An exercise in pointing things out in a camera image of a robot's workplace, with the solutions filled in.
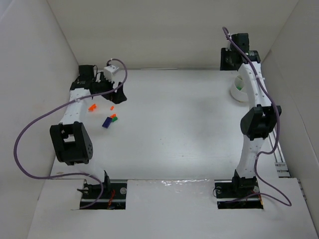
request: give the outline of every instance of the white cup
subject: white cup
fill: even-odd
[[[246,93],[245,83],[241,76],[237,76],[231,85],[230,94],[235,100],[240,102],[248,102],[248,96]]]

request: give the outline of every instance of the white wall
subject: white wall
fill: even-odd
[[[31,120],[65,103],[77,62],[46,0],[13,0],[0,20],[0,238],[24,239],[42,181],[22,174],[13,159],[15,138]],[[33,126],[18,155],[35,175],[53,163],[49,127],[63,112]]]
[[[319,231],[319,1],[299,0],[263,63],[269,92],[282,106],[281,146],[300,178]]]
[[[222,26],[264,58],[298,0],[49,0],[79,64],[219,67]]]
[[[0,0],[0,18],[4,14],[7,7],[10,5],[12,0]]]

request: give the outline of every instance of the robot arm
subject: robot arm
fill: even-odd
[[[260,63],[253,62],[253,64],[257,72],[259,73],[259,76],[262,79]],[[245,83],[246,92],[249,100],[249,108],[254,109],[254,107],[256,106],[271,107],[271,102],[259,87],[251,66],[249,64],[243,63],[238,69],[238,72]],[[261,82],[264,88],[266,88],[264,80],[261,80]],[[263,146],[265,137],[267,136],[267,134],[264,134],[262,137],[259,137],[260,135],[251,135],[251,133],[247,135],[247,127],[249,127],[249,124],[251,123],[252,122],[247,122],[247,120],[245,119],[241,121],[241,129],[242,133],[244,134],[244,145],[239,165],[236,168],[236,172],[241,178],[255,177],[254,164],[256,155]]]
[[[79,77],[71,85],[70,101],[112,90],[114,84],[112,77],[118,69],[116,66],[105,67],[104,71],[100,73],[100,81],[96,81],[93,66],[79,66]],[[116,92],[102,96],[115,104],[127,100],[123,87],[120,87]],[[92,141],[82,123],[87,113],[88,100],[76,100],[70,104],[59,124],[51,126],[50,135],[59,162],[64,162],[67,165],[76,164],[80,171],[96,175],[97,173],[92,169],[92,163],[85,166],[93,157]]]
[[[261,74],[260,57],[257,51],[249,50],[249,38],[247,33],[239,33],[231,36],[235,44],[245,52],[257,70],[261,84],[264,88],[264,80]],[[252,67],[234,46],[230,49],[221,49],[220,70],[237,70],[244,80],[249,100],[248,113],[241,119],[240,128],[244,136],[244,144],[240,162],[235,170],[232,182],[227,185],[219,185],[226,188],[226,197],[240,198],[251,193],[257,185],[254,170],[257,154],[260,152],[265,139],[274,129],[277,119],[274,108],[267,96],[259,86]]]

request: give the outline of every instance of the red wire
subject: red wire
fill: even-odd
[[[108,208],[107,209],[110,208],[110,205],[112,204],[112,200],[113,200],[114,196],[115,196],[115,190],[113,189],[111,191],[111,198],[109,199],[109,203],[108,203]]]

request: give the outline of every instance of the small block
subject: small block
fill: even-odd
[[[91,106],[89,107],[89,112],[93,112],[94,109],[96,109],[96,108],[97,108],[96,104],[91,105]]]
[[[112,122],[112,118],[107,117],[106,120],[104,121],[104,123],[102,124],[102,127],[108,128],[110,126],[111,122]]]

